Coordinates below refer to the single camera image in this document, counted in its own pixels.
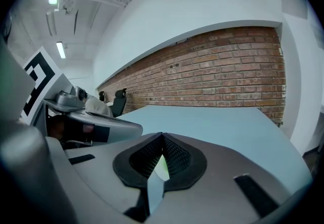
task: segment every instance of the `brick wall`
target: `brick wall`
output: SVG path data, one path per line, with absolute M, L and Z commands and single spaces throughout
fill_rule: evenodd
M 274 122 L 285 107 L 285 68 L 273 28 L 211 31 L 161 49 L 99 90 L 113 101 L 127 88 L 124 113 L 146 105 L 258 107 Z

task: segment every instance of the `light blue table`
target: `light blue table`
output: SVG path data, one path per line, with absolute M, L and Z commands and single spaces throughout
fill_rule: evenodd
M 143 135 L 169 132 L 234 149 L 257 163 L 290 193 L 312 182 L 289 139 L 257 108 L 146 106 L 118 117 L 143 126 Z

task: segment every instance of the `white cloth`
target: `white cloth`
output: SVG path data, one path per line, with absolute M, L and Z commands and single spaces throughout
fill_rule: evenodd
M 111 109 L 94 96 L 88 96 L 85 107 L 87 111 L 92 113 L 103 114 L 113 118 Z

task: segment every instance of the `dark floor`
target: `dark floor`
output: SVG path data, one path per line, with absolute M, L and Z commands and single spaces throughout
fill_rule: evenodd
M 308 169 L 312 175 L 312 177 L 315 177 L 318 173 L 318 164 L 320 159 L 320 153 L 317 152 L 317 149 L 314 151 L 311 151 L 309 153 L 306 153 L 306 155 L 303 156 L 303 159 L 308 166 Z

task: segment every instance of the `white ceiling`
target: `white ceiling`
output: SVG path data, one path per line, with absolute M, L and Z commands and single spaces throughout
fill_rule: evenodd
M 93 1 L 76 0 L 78 17 L 75 35 L 72 28 L 65 29 L 65 25 L 57 25 L 57 35 L 51 36 L 46 11 L 56 8 L 57 5 L 49 5 L 48 0 L 17 0 L 12 7 L 12 30 L 8 47 L 21 65 L 41 46 L 44 46 L 59 67 L 80 60 L 91 62 L 108 23 L 118 10 L 123 9 Z M 63 42 L 66 59 L 59 56 L 57 41 Z

